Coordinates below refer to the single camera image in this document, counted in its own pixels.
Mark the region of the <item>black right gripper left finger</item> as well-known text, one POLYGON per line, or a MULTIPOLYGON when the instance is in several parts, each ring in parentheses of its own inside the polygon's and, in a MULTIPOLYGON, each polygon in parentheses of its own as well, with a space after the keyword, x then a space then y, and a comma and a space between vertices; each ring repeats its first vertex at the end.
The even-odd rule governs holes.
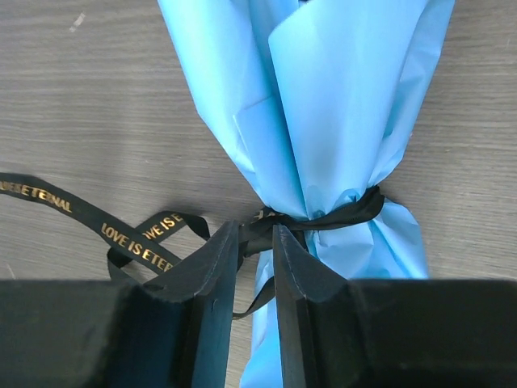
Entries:
POLYGON ((238 226, 144 285, 3 280, 4 387, 222 387, 238 226))

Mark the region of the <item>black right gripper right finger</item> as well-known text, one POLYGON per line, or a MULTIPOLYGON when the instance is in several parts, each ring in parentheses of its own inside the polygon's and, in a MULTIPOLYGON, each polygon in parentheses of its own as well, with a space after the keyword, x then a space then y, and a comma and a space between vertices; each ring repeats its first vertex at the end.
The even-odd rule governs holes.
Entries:
POLYGON ((286 387, 513 387, 512 280, 341 277, 273 231, 286 387))

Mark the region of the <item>black gold-lettered ribbon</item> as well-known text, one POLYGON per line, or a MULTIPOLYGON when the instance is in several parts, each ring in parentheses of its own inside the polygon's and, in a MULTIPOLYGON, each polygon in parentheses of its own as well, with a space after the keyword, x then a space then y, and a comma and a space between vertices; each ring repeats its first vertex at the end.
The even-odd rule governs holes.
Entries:
MULTIPOLYGON (((37 176, 14 172, 1 174, 1 193, 20 200, 46 205, 94 231, 108 245, 107 266, 112 279, 126 279, 123 268, 132 261, 157 274, 155 280, 145 283, 147 289, 168 284, 163 275, 181 259, 161 245, 183 227, 208 241, 211 237, 203 217, 164 210, 155 213, 140 225, 132 227, 101 208, 59 188, 37 176)), ((373 220, 380 214, 385 196, 378 186, 366 190, 356 202, 343 205, 314 220, 298 221, 286 214, 265 207, 238 231, 238 256, 244 259, 272 248, 273 228, 286 226, 302 247, 306 247, 305 232, 337 230, 373 220)))

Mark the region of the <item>blue wrapping paper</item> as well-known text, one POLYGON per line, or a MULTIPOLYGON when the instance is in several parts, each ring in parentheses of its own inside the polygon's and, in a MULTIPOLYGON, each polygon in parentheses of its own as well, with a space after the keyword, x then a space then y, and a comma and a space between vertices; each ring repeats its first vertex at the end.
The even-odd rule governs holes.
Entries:
POLYGON ((262 202, 351 206, 403 159, 452 1, 162 1, 200 118, 262 202))

